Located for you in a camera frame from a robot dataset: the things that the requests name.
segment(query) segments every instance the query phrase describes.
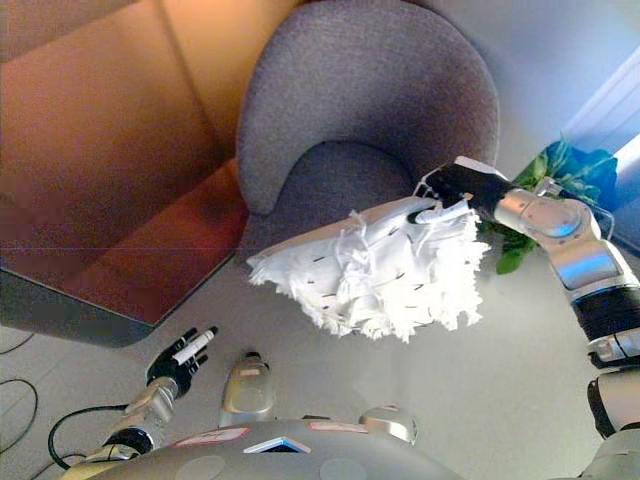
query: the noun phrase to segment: chair backrest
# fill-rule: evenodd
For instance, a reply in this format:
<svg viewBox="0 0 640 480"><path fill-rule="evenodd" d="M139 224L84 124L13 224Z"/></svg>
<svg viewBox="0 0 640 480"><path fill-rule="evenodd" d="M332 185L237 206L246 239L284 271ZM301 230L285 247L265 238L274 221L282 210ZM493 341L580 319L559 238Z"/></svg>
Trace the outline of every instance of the chair backrest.
<svg viewBox="0 0 640 480"><path fill-rule="evenodd" d="M279 27L254 71L240 183L250 210L268 214L322 142L379 148L417 179L457 155L495 163L497 138L487 67L442 17L399 0L314 2Z"/></svg>

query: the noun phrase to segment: window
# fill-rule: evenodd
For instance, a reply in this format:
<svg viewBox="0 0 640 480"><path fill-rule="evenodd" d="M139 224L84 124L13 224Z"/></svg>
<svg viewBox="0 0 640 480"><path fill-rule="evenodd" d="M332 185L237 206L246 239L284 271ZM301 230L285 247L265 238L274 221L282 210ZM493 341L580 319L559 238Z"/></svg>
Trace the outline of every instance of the window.
<svg viewBox="0 0 640 480"><path fill-rule="evenodd" d="M618 158L613 240L640 257L640 47L563 129L571 144Z"/></svg>

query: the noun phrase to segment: sticker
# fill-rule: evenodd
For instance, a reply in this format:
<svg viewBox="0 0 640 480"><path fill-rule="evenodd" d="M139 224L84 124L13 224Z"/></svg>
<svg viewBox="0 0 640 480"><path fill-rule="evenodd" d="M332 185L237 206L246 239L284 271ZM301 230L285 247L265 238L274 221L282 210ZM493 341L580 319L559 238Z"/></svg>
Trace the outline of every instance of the sticker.
<svg viewBox="0 0 640 480"><path fill-rule="evenodd" d="M195 447L197 445L210 445L214 443L230 442L238 438L244 437L251 429L243 428L227 428L225 430L213 430L212 432L200 433L193 437L185 438L171 445L173 448Z"/></svg>
<svg viewBox="0 0 640 480"><path fill-rule="evenodd" d="M240 372L240 376L241 377L255 377L260 375L260 370L258 370L257 368L251 368L248 370L242 370Z"/></svg>
<svg viewBox="0 0 640 480"><path fill-rule="evenodd" d="M352 425L350 423L311 422L308 426L311 430L317 432L369 433L364 426Z"/></svg>

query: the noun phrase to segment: chair cushion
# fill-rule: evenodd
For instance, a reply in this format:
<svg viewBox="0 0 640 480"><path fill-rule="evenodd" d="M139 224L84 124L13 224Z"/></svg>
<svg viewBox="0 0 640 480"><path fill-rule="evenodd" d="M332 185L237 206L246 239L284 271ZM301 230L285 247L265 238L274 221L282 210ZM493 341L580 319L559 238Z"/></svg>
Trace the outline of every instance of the chair cushion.
<svg viewBox="0 0 640 480"><path fill-rule="evenodd" d="M278 28L256 66L239 129L240 184L249 210L266 215L319 143L371 145L415 181L458 155L494 163L497 132L488 70L442 17L399 0L313 2Z"/></svg>
<svg viewBox="0 0 640 480"><path fill-rule="evenodd" d="M288 176L271 215L252 214L236 253L244 263L261 250L362 211L411 195L402 163L381 150L328 142L309 150Z"/></svg>

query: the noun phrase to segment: wall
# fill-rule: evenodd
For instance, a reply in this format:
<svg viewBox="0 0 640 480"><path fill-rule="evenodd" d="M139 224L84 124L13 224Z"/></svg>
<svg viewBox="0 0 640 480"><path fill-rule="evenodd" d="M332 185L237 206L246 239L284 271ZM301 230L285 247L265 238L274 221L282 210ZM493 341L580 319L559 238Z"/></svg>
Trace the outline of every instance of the wall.
<svg viewBox="0 0 640 480"><path fill-rule="evenodd" d="M6 59L18 58L135 1L9 0L7 29L10 35L6 38Z"/></svg>
<svg viewBox="0 0 640 480"><path fill-rule="evenodd" d="M640 44L637 0L415 0L478 48L500 96L498 167L516 175Z"/></svg>
<svg viewBox="0 0 640 480"><path fill-rule="evenodd" d="M54 285L223 160L151 1L3 65L1 89L3 260Z"/></svg>
<svg viewBox="0 0 640 480"><path fill-rule="evenodd" d="M253 67L278 25L302 0L164 0L169 21L227 156Z"/></svg>

